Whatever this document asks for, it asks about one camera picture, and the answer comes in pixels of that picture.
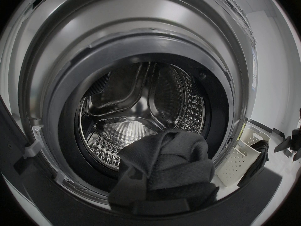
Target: sticker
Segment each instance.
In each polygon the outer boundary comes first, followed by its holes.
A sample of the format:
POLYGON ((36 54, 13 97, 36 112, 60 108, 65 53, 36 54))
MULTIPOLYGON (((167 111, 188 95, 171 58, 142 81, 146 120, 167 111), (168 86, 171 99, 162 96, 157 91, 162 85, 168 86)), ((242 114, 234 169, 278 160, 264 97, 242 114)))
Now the sticker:
POLYGON ((238 136, 238 138, 237 138, 237 141, 241 138, 241 135, 243 134, 243 131, 244 131, 245 126, 246 126, 246 123, 243 124, 243 127, 242 127, 242 129, 241 129, 241 131, 240 131, 240 133, 239 133, 239 136, 238 136))
POLYGON ((253 51, 253 82, 252 82, 252 89, 256 89, 256 82, 257 82, 257 59, 255 56, 255 52, 253 51))

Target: screw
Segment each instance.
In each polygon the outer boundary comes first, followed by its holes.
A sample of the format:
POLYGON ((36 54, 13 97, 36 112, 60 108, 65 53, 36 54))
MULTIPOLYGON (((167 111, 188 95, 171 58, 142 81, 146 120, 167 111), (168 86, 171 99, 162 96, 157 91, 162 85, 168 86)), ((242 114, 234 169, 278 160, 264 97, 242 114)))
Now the screw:
POLYGON ((204 80, 206 78, 206 75, 205 75, 205 73, 201 72, 201 73, 199 73, 199 77, 201 80, 204 80))
POLYGON ((36 133, 37 136, 40 136, 38 129, 35 129, 35 133, 36 133))

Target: white floor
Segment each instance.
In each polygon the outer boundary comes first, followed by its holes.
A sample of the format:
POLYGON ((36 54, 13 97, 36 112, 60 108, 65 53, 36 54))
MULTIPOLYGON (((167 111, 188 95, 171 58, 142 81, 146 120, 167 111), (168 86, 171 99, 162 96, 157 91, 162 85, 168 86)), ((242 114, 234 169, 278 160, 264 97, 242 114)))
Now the white floor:
MULTIPOLYGON (((275 210, 287 197, 288 193, 290 192, 296 180, 301 174, 301 164, 299 163, 299 161, 293 162, 292 157, 285 156, 283 152, 274 153, 275 147, 281 143, 281 138, 278 135, 274 133, 270 134, 267 131, 253 124, 248 124, 270 136, 271 140, 269 142, 268 152, 269 161, 266 162, 265 167, 282 176, 282 181, 275 195, 273 196, 269 204, 266 206, 265 210, 252 223, 252 226, 258 226, 262 225, 275 212, 275 210)), ((218 200, 224 198, 225 196, 238 189, 237 184, 230 187, 225 187, 216 175, 214 176, 212 183, 220 187, 219 192, 217 194, 218 200)))

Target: laundry basket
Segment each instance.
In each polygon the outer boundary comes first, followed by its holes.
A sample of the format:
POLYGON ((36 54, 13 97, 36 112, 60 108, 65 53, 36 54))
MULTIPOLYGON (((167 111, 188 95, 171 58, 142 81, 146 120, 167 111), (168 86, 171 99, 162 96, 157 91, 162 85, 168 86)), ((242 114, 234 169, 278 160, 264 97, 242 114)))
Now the laundry basket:
POLYGON ((260 140, 269 142, 270 139, 271 138, 268 135, 250 125, 246 126, 240 138, 240 140, 247 145, 253 145, 260 140))
POLYGON ((252 126, 246 126, 236 146, 216 169, 216 175, 226 187, 237 183, 256 161, 261 152, 253 149, 251 145, 260 140, 269 142, 270 137, 252 126))

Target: black towel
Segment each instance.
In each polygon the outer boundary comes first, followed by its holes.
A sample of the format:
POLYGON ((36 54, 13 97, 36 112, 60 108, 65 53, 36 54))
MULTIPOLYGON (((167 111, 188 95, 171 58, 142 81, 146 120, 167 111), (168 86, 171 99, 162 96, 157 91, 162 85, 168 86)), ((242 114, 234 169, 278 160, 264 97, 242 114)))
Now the black towel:
POLYGON ((218 187, 210 183, 214 164, 205 139, 195 133, 169 130, 138 140, 119 152, 119 179, 133 166, 146 175, 146 200, 186 198, 190 209, 216 200, 218 187))
POLYGON ((261 140, 256 142, 255 144, 251 145, 251 147, 258 152, 261 152, 261 154, 258 156, 256 161, 250 166, 248 171, 245 173, 245 175, 241 178, 237 186, 242 187, 246 185, 249 180, 252 178, 252 176, 257 173, 261 168, 264 167, 265 162, 269 160, 268 157, 268 150, 269 150, 269 143, 265 140, 261 140))

